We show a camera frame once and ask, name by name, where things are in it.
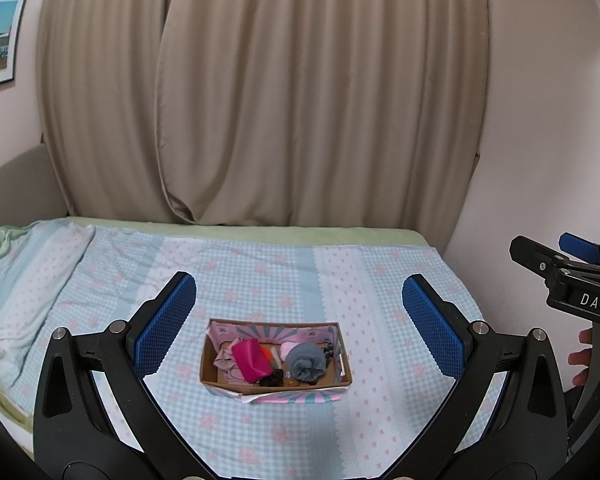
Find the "beige curtain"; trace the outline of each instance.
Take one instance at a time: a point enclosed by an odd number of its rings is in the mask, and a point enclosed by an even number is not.
[[[155,76],[170,0],[44,0],[38,95],[72,214],[174,221],[155,156]]]
[[[487,69],[487,0],[172,0],[166,196],[190,222],[411,228],[442,250]]]

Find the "cardboard box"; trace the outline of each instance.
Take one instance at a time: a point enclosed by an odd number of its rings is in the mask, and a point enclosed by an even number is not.
[[[332,343],[334,355],[326,373],[317,384],[296,387],[265,387],[229,384],[214,365],[223,346],[236,338],[257,338],[270,346],[283,342],[311,341],[320,346]],[[304,403],[340,400],[352,383],[351,370],[338,323],[254,323],[230,319],[211,319],[206,329],[205,344],[200,359],[200,382],[216,396],[230,397],[240,402]]]

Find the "mattress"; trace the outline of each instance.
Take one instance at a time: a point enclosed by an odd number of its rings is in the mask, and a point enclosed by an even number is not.
[[[469,320],[481,318],[462,283],[412,232],[40,222],[0,259],[0,395],[25,415],[25,427],[51,331],[97,332],[128,319],[178,270],[195,277],[196,306],[145,382],[184,439],[227,478],[378,476],[454,383],[401,305],[405,277],[423,274]],[[354,383],[337,402],[213,396],[198,381],[210,317],[337,320]],[[118,435],[137,447],[106,379],[96,374],[96,382]],[[501,386],[496,376],[461,447],[480,437]]]

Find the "wall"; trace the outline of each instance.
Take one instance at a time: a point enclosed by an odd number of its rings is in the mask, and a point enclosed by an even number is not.
[[[547,307],[508,251],[517,235],[600,243],[600,0],[490,0],[490,15],[481,158],[445,259],[496,330],[547,330],[570,386],[588,324]]]
[[[0,85],[0,166],[40,142],[36,37],[42,0],[27,0],[20,23],[15,80]]]

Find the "screw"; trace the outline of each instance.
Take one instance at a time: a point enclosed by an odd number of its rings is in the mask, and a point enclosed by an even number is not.
[[[125,329],[125,327],[126,327],[126,322],[119,319],[109,325],[109,331],[113,332],[114,334],[119,334],[120,332],[122,332]]]
[[[476,321],[471,325],[471,328],[474,329],[474,332],[480,335],[484,335],[489,331],[489,325],[487,325],[483,321]]]
[[[51,334],[53,339],[62,339],[66,335],[66,329],[63,327],[56,328]]]
[[[546,332],[541,328],[535,328],[531,334],[538,341],[544,341],[546,339]]]

